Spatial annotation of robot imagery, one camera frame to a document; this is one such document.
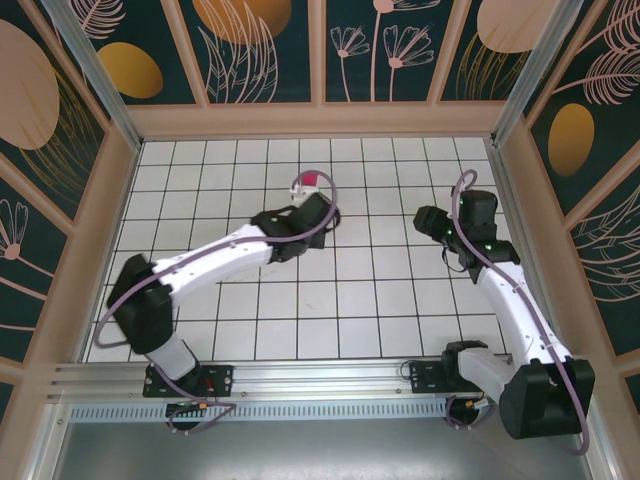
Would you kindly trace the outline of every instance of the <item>fern drawing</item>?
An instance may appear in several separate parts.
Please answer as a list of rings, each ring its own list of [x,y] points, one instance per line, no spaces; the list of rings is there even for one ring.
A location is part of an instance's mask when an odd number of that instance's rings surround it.
[[[609,51],[596,58],[584,79],[563,85],[553,94],[581,85],[589,103],[621,105],[640,85],[640,0],[616,0],[607,26],[578,53],[601,37]]]
[[[209,55],[205,87],[213,103],[269,103],[278,87],[278,55],[267,24],[245,3],[245,28],[229,0],[220,7],[202,2],[210,25],[222,40],[198,27]]]
[[[85,35],[106,40],[125,17],[122,0],[68,0]]]
[[[585,218],[573,239],[596,300],[640,296],[640,186],[617,207]]]

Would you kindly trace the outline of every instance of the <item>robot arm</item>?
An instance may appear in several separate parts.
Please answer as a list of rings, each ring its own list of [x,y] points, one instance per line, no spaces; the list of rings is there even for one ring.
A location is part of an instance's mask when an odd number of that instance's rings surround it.
[[[324,248],[326,233],[338,226],[340,213],[336,210],[333,226],[325,227],[315,235],[293,242],[269,241],[308,232],[329,214],[331,202],[324,195],[317,189],[301,188],[307,190],[294,194],[294,205],[261,212],[249,224],[223,239],[154,263],[143,255],[135,255],[125,263],[107,299],[109,308],[141,280],[167,271],[179,262],[183,262],[182,265],[189,257],[194,258],[137,292],[114,314],[132,350],[147,356],[182,390],[195,392],[202,383],[202,371],[188,346],[174,332],[174,310],[196,290],[230,275],[272,262],[286,262],[309,248]]]
[[[532,300],[513,246],[496,239],[496,208],[497,198],[492,193],[464,191],[459,212],[462,231],[478,251],[516,279],[519,290]],[[548,347],[553,347],[561,359],[585,414],[595,383],[589,362],[572,358],[532,301],[550,339],[550,345],[545,345],[519,292],[465,246],[447,212],[422,207],[414,218],[414,226],[458,255],[460,265],[469,272],[473,283],[496,312],[513,358],[513,362],[507,364],[479,341],[450,343],[442,353],[448,383],[455,388],[456,382],[466,380],[486,392],[498,403],[502,422],[513,438],[579,433],[578,415]]]

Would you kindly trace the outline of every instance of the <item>gray metal floor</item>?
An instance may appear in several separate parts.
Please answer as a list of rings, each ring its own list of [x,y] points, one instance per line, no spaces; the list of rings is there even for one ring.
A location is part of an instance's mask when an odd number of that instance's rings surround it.
[[[591,479],[547,439],[513,441],[492,418],[223,422],[190,438],[162,424],[75,424],[59,480]]]

